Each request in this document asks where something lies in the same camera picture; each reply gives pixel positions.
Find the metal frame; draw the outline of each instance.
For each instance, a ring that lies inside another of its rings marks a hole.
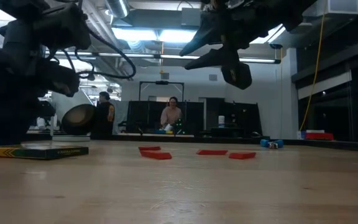
[[[144,83],[150,83],[150,84],[156,84],[156,85],[162,85],[162,84],[158,84],[159,81],[156,81],[156,82],[150,82],[150,81],[141,81],[139,82],[139,101],[140,101],[140,97],[142,95],[142,84]],[[179,84],[181,85],[181,100],[184,102],[185,101],[185,83],[183,82],[165,82],[167,85],[169,84]]]

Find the red foam piece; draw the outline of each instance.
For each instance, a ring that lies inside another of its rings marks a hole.
[[[331,133],[306,133],[305,139],[310,140],[334,140],[334,135]]]
[[[200,149],[197,154],[198,155],[213,155],[213,156],[223,156],[226,155],[228,150],[206,150]]]
[[[152,159],[172,159],[172,156],[169,152],[141,151],[140,154],[143,157],[148,157],[148,158],[152,158]]]
[[[140,151],[158,151],[161,150],[160,146],[139,146]]]
[[[256,152],[233,152],[230,153],[230,159],[251,159],[256,156]]]

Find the woman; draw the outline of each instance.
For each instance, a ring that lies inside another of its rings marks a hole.
[[[109,102],[108,92],[99,93],[98,109],[96,110],[96,123],[92,130],[95,136],[112,135],[112,124],[114,123],[114,106]]]
[[[165,129],[168,124],[173,125],[179,119],[181,119],[181,110],[177,107],[178,99],[171,97],[169,99],[168,106],[162,111],[161,125]]]

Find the pink shirt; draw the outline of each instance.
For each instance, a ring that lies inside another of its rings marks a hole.
[[[181,109],[177,107],[172,109],[168,106],[161,113],[161,125],[165,127],[166,124],[175,124],[175,122],[180,118]]]

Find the ceiling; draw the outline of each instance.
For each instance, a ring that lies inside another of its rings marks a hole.
[[[61,4],[53,0],[47,0],[51,6]],[[158,28],[160,23],[156,23],[153,18],[156,15],[166,15],[170,17],[181,16],[182,10],[183,13],[188,11],[190,8],[199,9],[201,4],[199,1],[188,0],[188,2],[182,2],[177,0],[128,0],[128,3],[131,7],[131,12],[126,19],[119,20],[114,19],[111,24],[111,16],[106,14],[106,3],[105,0],[84,0],[83,10],[88,14],[89,20],[87,21],[88,26],[98,33],[104,39],[107,39],[109,42],[119,46],[126,53],[134,52],[125,40],[118,40],[114,35],[114,32],[111,29],[111,26],[119,27],[123,22],[134,21],[134,17],[137,21],[147,24],[147,20],[150,19],[153,24],[150,24],[150,27]],[[347,23],[356,15],[347,15],[347,16],[327,16],[325,21],[325,30],[326,35],[330,35],[335,30],[340,29],[342,26],[345,26]],[[9,17],[4,16],[3,13],[0,13],[0,27],[7,23]],[[292,33],[287,31],[283,32],[278,38],[274,41],[275,44],[283,44],[285,47],[307,47],[308,45],[316,42],[319,37],[319,27],[321,25],[321,16],[305,16],[305,22],[295,29]],[[141,41],[144,49],[148,52],[160,54],[162,49],[162,44],[159,41]],[[3,43],[3,37],[0,36],[0,47]],[[179,51],[185,46],[185,43],[169,43],[165,42],[163,45],[163,53],[169,55],[178,55]],[[192,55],[203,55],[211,49],[218,49],[219,45],[214,46],[204,46],[192,53]],[[113,52],[109,47],[99,43],[96,40],[92,40],[92,47],[89,49],[92,52]],[[277,58],[279,55],[274,49],[271,49],[268,44],[251,44],[250,47],[246,50],[239,50],[240,57],[246,58]],[[161,60],[151,59],[134,59],[134,62],[139,67],[150,67],[150,66],[159,66]],[[96,66],[105,72],[113,72],[121,75],[128,74],[131,71],[124,71],[125,62],[120,58],[111,58],[111,57],[98,57],[96,60],[93,60],[93,63]],[[182,67],[188,60],[178,60],[178,59],[164,59],[164,66],[179,66]],[[120,83],[120,80],[108,79],[108,81]]]

